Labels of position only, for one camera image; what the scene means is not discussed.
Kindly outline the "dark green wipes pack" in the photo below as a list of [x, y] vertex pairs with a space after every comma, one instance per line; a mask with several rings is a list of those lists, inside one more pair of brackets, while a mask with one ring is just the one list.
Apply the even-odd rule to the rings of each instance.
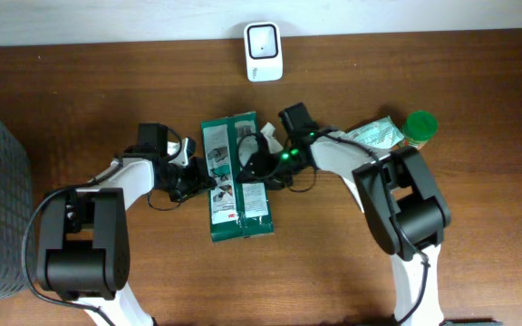
[[274, 223], [261, 182], [237, 180], [243, 161], [256, 151], [256, 113], [204, 121], [200, 125], [208, 175], [217, 185], [208, 191], [211, 240], [269, 235]]

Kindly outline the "mint green wipes packet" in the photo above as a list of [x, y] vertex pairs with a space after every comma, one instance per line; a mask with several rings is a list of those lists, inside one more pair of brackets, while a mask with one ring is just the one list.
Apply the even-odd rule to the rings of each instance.
[[390, 149], [404, 140], [403, 134], [390, 117], [370, 122], [349, 131], [348, 137], [358, 143], [377, 149]]

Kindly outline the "green lidded jar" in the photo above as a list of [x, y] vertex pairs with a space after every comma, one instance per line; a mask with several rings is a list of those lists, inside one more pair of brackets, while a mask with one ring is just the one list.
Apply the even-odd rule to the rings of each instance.
[[438, 130], [436, 118], [425, 110], [414, 111], [401, 128], [402, 145], [416, 149], [423, 148]]

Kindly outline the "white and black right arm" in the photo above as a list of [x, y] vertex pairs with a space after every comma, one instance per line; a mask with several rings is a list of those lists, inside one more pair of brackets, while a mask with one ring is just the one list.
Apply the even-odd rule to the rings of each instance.
[[438, 262], [451, 214], [434, 176], [413, 147], [377, 149], [322, 127], [303, 103], [281, 110], [280, 144], [260, 131], [237, 140], [237, 182], [290, 187], [305, 168], [339, 176], [353, 191], [376, 244], [390, 257], [394, 325], [443, 325]]

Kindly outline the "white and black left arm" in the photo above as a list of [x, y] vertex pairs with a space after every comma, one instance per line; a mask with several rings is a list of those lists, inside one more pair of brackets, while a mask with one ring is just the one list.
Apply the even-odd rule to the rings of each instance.
[[216, 186], [196, 142], [159, 123], [141, 123], [135, 144], [86, 183], [51, 191], [35, 209], [39, 240], [33, 294], [83, 310], [98, 325], [153, 325], [128, 283], [127, 209], [153, 191], [174, 206]]

